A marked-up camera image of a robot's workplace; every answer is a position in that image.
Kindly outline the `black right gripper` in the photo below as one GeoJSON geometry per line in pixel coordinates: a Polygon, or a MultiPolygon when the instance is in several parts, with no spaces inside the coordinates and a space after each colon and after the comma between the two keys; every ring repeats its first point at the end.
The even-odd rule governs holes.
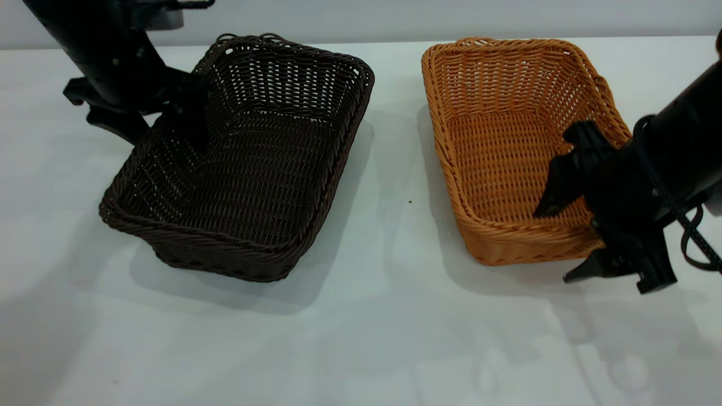
{"type": "Polygon", "coordinates": [[[574,123],[564,138],[573,149],[550,161],[534,218],[558,216],[581,197],[604,247],[565,273],[563,282],[637,274],[641,294],[673,285],[677,279],[657,223],[658,201],[635,150],[613,147],[592,121],[574,123]]]}

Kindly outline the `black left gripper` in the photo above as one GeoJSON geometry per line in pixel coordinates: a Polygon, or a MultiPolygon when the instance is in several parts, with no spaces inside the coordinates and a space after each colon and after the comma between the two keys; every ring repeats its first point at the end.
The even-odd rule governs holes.
{"type": "Polygon", "coordinates": [[[137,145],[148,131],[140,113],[164,109],[193,148],[208,149],[208,82],[167,66],[147,34],[88,36],[63,49],[83,74],[72,78],[63,94],[73,105],[90,105],[88,124],[137,145]]]}

